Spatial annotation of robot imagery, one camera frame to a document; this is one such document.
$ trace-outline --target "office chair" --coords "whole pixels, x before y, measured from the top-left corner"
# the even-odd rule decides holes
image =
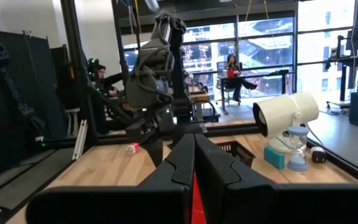
[[[224,87],[224,90],[221,90],[221,80],[220,79],[218,79],[216,82],[216,88],[220,91],[224,91],[225,93],[227,93],[227,98],[225,97],[224,99],[216,100],[215,104],[218,105],[218,101],[224,100],[222,103],[227,103],[227,105],[230,105],[230,101],[233,100],[233,98],[230,97],[230,93],[234,93],[234,88]]]

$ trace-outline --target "desk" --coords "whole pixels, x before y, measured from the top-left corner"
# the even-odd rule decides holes
[[[350,103],[345,102],[346,78],[347,78],[347,69],[346,68],[349,67],[350,69],[352,69],[353,65],[358,67],[358,57],[330,58],[328,62],[342,63],[342,65],[341,65],[342,66],[342,75],[341,75],[341,92],[339,95],[339,102],[327,101],[327,105],[329,103],[332,103],[334,105],[338,105],[341,109],[349,108]]]
[[[191,98],[192,102],[195,103],[195,105],[196,105],[197,118],[199,120],[202,120],[203,119],[203,107],[202,107],[203,103],[199,103],[199,102],[209,101],[209,94],[207,92],[205,92],[203,89],[201,89],[198,85],[197,86],[189,86],[188,92],[190,93],[190,98]]]
[[[200,91],[201,91],[201,89],[198,86],[189,86],[189,88],[188,88],[189,93],[200,92]],[[194,103],[196,103],[197,101],[209,101],[209,94],[205,93],[205,91],[204,91],[204,93],[190,95],[190,98]],[[129,106],[128,103],[122,104],[122,107],[126,110],[136,109],[136,108]]]
[[[236,140],[252,153],[256,158],[252,163],[253,170],[278,183],[355,183],[355,178],[345,173],[334,164],[315,164],[309,159],[309,169],[306,172],[295,172],[287,168],[278,170],[264,161],[263,148],[267,145],[267,138],[261,134],[247,134],[240,136],[226,136],[211,138],[212,142],[226,142]],[[169,142],[164,143],[163,156],[170,150]],[[145,150],[137,154],[126,154],[126,145],[97,146],[91,148],[78,161],[72,164],[62,175],[54,180],[47,188],[58,186],[87,186],[87,185],[137,185],[150,175],[155,167]],[[7,224],[25,224],[25,207],[14,215]]]
[[[264,72],[264,73],[254,73],[254,74],[249,74],[249,75],[239,75],[239,76],[236,76],[236,77],[231,77],[231,78],[228,78],[228,77],[220,77],[218,76],[218,79],[220,79],[221,81],[221,97],[222,97],[222,111],[224,114],[228,114],[228,112],[226,111],[225,109],[225,106],[224,106],[224,82],[226,80],[237,80],[237,79],[242,79],[242,78],[259,78],[259,77],[273,77],[273,76],[279,76],[281,74],[277,74],[277,73],[267,73],[267,72]],[[282,76],[282,94],[285,93],[285,85],[286,85],[286,79],[285,79],[285,75],[281,75]]]

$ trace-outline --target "glass window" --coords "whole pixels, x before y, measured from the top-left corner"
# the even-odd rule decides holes
[[[321,80],[321,91],[327,91],[328,89],[328,78]]]
[[[264,68],[258,70],[248,70],[242,71],[241,74],[243,75],[250,75],[250,74],[261,74],[261,73],[271,73],[277,72],[282,69],[288,69],[290,72],[292,71],[292,67],[280,67],[280,68]],[[293,74],[287,75],[286,85],[285,85],[285,92],[292,93],[292,77]],[[272,76],[272,77],[258,77],[258,78],[247,78],[248,82],[254,83],[258,85],[256,90],[250,91],[242,88],[241,95],[242,97],[260,97],[260,96],[273,96],[273,95],[281,95],[282,94],[282,76]]]
[[[216,63],[225,62],[235,47],[234,41],[183,45],[183,68],[188,73],[216,71]]]
[[[135,65],[136,57],[137,57],[137,50],[130,50],[124,52],[125,60],[128,64],[129,71],[132,71]]]
[[[234,38],[234,23],[188,27],[183,42]]]
[[[292,36],[241,40],[240,59],[243,68],[292,63]]]
[[[346,37],[347,31],[332,31],[328,37],[325,32],[299,35],[298,63],[320,62],[327,59],[331,55],[332,49],[337,47],[337,37],[339,35]],[[341,55],[350,55],[350,50],[343,51],[346,40],[342,40],[341,44],[343,45]]]
[[[140,46],[143,46],[147,43],[148,41],[145,41],[145,42],[141,42],[140,43]],[[124,49],[135,49],[137,48],[137,44],[127,44],[127,45],[124,45]]]
[[[341,83],[342,83],[342,78],[336,78],[336,89],[340,90],[341,89]]]
[[[265,19],[239,22],[239,37],[265,34],[282,34],[293,31],[293,18]]]
[[[353,26],[355,0],[299,2],[298,30],[320,30]]]
[[[338,100],[341,87],[341,72],[331,67],[327,72],[321,71],[321,64],[301,65],[297,71],[297,91],[308,91],[316,101],[325,106],[327,100]]]

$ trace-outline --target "woman sitting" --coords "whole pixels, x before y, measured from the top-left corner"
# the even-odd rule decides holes
[[[227,71],[234,71],[235,73],[238,74],[241,73],[240,66],[237,65],[236,56],[234,54],[229,54],[229,56],[227,56],[227,64],[225,66],[225,69]],[[249,90],[254,90],[258,87],[257,85],[245,80],[245,78],[234,78],[232,80],[225,81],[226,88],[234,88],[234,93],[233,93],[234,101],[241,102],[240,101],[241,85]]]

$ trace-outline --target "ceiling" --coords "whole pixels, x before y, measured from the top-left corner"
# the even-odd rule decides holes
[[[275,4],[280,2],[296,2],[297,0],[266,0],[267,4]],[[205,11],[210,9],[238,7],[248,5],[249,0],[232,0],[230,2],[220,2],[219,0],[158,0],[160,11],[170,13],[180,13],[189,11]],[[263,4],[264,0],[252,0],[252,4]],[[128,18],[128,9],[123,4],[118,5],[120,18]],[[154,15],[150,11],[144,0],[138,0],[139,16]]]

